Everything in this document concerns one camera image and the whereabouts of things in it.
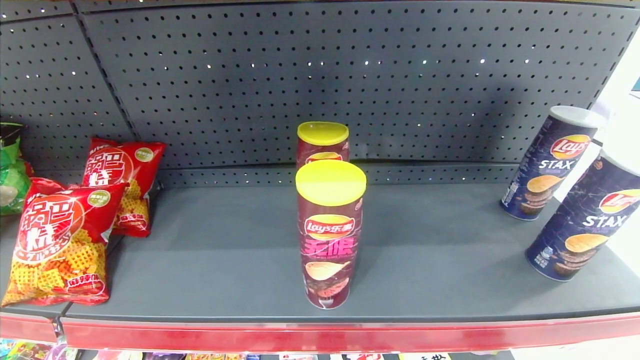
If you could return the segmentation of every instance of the red snack bag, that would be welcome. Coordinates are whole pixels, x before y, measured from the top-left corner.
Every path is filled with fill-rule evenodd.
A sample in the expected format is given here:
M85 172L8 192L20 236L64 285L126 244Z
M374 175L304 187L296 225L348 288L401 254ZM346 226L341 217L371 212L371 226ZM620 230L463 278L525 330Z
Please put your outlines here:
M106 247L127 184L65 188L34 177L2 306L106 301Z
M129 183L116 217L114 234L144 238L151 233L149 190L154 184L166 144L91 139L82 184Z

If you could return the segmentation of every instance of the pegboard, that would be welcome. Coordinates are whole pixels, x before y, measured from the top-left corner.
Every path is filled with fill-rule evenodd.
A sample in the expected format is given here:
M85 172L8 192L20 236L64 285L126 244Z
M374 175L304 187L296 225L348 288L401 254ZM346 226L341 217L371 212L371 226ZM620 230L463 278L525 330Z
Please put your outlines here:
M73 13L67 1L0 1L0 22Z
M518 165L496 163L363 164L357 165L374 184L507 183ZM292 186L296 169L289 166L160 170L157 180L164 188L220 186ZM82 171L47 171L39 174L65 184L82 181Z
M346 123L355 159L517 162L548 109L588 107L640 12L494 1L193 6L85 15L164 168L294 161Z
M28 126L36 170L84 168L93 135L132 139L73 16L3 23L0 36L0 113Z
M92 0L76 0L78 9L81 12L103 12L110 10L123 10L131 8L148 8L154 6L179 6L189 4L207 4L207 3L274 3L277 0L114 0L114 1L92 1ZM580 3L595 3L595 4L613 4L616 6L637 6L640 4L640 0L579 0Z

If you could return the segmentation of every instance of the lay's stax canister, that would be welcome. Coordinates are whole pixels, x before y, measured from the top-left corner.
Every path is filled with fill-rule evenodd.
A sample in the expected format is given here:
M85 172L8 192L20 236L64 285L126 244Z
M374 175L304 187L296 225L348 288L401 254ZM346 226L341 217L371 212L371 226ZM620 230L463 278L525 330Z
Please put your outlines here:
M552 107L500 201L502 208L520 220L536 220L605 123L593 111Z
M298 126L296 165L316 160L349 161L349 128L337 122L310 121Z
M300 256L307 297L334 309L349 296L367 177L354 164L319 160L296 174Z
M544 276L568 281L639 206L637 153L605 145L527 249L527 260Z

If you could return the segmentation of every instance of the maroon lay's can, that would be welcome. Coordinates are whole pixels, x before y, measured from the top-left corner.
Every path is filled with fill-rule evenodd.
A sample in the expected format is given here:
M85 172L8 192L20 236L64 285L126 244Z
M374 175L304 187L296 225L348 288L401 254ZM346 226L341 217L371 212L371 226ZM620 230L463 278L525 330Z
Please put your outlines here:
M500 201L502 208L520 220L536 220L605 123L593 111L552 107Z
M525 252L544 276L568 281L640 206L640 159L607 146Z
M298 126L296 166L317 160L349 161L349 128L337 122L310 121Z
M347 300L367 177L354 164L313 161L296 173L300 256L307 298L321 309Z

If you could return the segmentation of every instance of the lay's logo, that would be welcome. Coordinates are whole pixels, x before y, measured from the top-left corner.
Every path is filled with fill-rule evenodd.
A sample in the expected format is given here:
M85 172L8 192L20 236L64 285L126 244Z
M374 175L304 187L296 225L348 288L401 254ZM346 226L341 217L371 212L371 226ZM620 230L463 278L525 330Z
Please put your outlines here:
M313 161L318 161L318 160L341 160L342 161L342 155L338 154L337 152L317 152L309 156L305 161L305 164L311 163Z
M587 135L569 135L560 138L551 146L551 155L558 160L572 159L582 154L591 142Z
M354 218L344 215L318 214L305 220L305 234L316 240L337 240L351 234L355 224Z
M600 210L605 214L615 214L640 200L640 189L620 190L610 193L600 201Z

